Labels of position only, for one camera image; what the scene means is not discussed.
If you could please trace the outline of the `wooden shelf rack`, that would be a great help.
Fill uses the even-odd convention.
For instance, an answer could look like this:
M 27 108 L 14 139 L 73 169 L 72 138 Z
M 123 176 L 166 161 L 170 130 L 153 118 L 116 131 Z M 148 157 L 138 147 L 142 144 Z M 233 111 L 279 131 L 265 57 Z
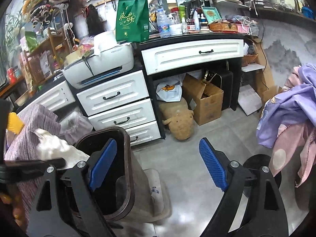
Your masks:
M 24 69 L 31 75 L 33 86 L 41 86 L 60 70 L 64 69 L 70 46 L 62 29 L 46 29 L 46 37 L 32 51 L 21 54 Z

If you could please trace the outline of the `white desk drawer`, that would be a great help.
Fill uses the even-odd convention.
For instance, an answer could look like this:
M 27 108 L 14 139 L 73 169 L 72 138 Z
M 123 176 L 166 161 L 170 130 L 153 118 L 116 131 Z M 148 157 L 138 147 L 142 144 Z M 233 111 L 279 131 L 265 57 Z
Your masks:
M 242 58 L 244 41 L 241 39 L 199 40 L 169 44 L 141 52 L 147 75 L 180 67 Z

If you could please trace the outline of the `green tote bag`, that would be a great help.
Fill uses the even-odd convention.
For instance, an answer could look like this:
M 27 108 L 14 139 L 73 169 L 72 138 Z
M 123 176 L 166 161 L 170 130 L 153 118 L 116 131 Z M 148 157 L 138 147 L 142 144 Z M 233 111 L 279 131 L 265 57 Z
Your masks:
M 115 35 L 118 42 L 149 39 L 148 0 L 118 0 Z

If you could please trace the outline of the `cardboard box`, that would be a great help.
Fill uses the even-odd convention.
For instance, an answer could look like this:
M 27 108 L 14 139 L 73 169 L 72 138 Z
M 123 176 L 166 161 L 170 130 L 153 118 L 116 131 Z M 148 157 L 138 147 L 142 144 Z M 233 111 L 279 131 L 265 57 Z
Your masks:
M 182 96 L 194 112 L 194 120 L 201 126 L 221 117 L 223 90 L 210 82 L 204 83 L 186 74 Z

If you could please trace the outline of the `white printer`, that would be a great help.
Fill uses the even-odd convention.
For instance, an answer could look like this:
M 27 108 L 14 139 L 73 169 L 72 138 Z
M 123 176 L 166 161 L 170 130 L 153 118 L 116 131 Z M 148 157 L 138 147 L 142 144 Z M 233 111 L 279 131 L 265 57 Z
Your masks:
M 66 66 L 63 75 L 76 89 L 82 89 L 112 76 L 130 71 L 134 67 L 131 43 L 124 43 L 92 54 Z

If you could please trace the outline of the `brown trash bin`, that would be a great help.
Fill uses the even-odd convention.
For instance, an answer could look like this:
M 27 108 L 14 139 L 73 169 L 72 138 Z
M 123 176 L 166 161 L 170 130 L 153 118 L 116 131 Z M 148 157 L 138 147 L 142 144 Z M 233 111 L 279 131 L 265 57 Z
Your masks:
M 131 151 L 130 136 L 121 127 L 91 132 L 77 141 L 75 148 L 91 155 L 113 138 L 117 153 L 100 188 L 93 192 L 105 220 L 149 223 L 153 201 L 148 178 Z

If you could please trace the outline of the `brown plush toy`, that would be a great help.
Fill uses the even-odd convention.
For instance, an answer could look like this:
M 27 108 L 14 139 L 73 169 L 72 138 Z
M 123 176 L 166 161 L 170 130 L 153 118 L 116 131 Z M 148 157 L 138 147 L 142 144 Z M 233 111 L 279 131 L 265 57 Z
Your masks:
M 162 123 L 168 126 L 173 137 L 179 141 L 189 139 L 194 133 L 194 112 L 187 101 L 181 97 L 179 102 L 158 101 Z

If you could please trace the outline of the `white plastic bag orange print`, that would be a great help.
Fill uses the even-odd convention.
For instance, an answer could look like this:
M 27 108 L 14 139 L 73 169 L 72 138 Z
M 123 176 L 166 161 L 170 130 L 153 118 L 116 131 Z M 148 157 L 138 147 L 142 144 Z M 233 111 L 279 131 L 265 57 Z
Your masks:
M 179 102 L 182 97 L 182 85 L 185 74 L 163 78 L 156 82 L 156 98 L 162 102 Z

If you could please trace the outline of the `red tin can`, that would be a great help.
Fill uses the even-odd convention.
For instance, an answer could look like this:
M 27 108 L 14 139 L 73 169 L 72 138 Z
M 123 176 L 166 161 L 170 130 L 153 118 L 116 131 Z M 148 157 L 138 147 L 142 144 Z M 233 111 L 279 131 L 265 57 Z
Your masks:
M 16 83 L 17 79 L 14 73 L 14 68 L 10 67 L 7 70 L 7 77 L 10 84 Z

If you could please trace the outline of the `yellow foam fruit net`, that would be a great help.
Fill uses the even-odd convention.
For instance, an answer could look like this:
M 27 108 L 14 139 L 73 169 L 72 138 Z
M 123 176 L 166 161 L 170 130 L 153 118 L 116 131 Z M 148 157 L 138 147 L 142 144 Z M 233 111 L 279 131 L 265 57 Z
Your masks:
M 22 131 L 24 126 L 25 124 L 15 112 L 10 112 L 8 114 L 8 124 L 7 124 L 8 131 L 11 131 L 12 133 L 18 135 Z

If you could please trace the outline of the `purple cloth pile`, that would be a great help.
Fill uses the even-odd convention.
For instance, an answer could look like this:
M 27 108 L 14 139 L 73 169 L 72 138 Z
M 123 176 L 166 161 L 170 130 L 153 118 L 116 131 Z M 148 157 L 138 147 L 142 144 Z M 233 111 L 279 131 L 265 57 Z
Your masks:
M 265 103 L 256 137 L 272 150 L 269 168 L 274 176 L 301 148 L 296 187 L 306 181 L 315 164 L 315 65 L 293 68 L 281 92 Z

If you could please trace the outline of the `white low cabinet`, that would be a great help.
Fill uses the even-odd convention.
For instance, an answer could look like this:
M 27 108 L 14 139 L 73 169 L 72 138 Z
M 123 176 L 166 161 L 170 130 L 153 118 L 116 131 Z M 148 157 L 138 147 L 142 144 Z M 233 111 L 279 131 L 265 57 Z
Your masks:
M 22 112 L 35 104 L 41 104 L 48 110 L 54 112 L 61 108 L 64 108 L 75 102 L 75 98 L 71 92 L 70 87 L 66 81 L 51 87 L 44 91 L 36 98 L 28 99 L 25 104 L 17 110 L 17 115 L 21 115 Z

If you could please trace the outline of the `white drawer cabinet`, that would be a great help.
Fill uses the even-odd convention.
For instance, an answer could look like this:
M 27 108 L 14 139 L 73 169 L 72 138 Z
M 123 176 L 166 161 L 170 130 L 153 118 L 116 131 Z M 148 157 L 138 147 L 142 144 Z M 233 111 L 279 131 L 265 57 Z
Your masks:
M 83 90 L 77 98 L 96 131 L 121 127 L 132 146 L 161 137 L 142 70 Z

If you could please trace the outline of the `water bottle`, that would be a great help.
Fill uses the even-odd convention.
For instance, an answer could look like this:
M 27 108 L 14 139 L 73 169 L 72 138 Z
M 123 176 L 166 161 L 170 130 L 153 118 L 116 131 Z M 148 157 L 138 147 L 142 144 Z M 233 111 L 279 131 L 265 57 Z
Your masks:
M 169 20 L 163 8 L 157 10 L 157 25 L 161 38 L 168 38 L 171 36 Z

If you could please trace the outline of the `purple striped tablecloth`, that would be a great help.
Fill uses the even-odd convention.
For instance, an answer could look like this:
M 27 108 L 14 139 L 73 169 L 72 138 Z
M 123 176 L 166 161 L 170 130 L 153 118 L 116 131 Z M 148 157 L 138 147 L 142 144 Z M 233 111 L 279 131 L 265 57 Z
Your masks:
M 18 114 L 24 123 L 21 132 L 15 137 L 4 155 L 6 161 L 33 161 L 39 156 L 36 147 L 39 139 L 34 131 L 38 128 L 48 131 L 52 135 L 59 136 L 61 125 L 57 122 L 58 116 L 41 104 L 35 104 L 24 109 Z M 42 178 L 17 183 L 21 192 L 26 217 L 29 217 L 33 200 L 41 184 Z

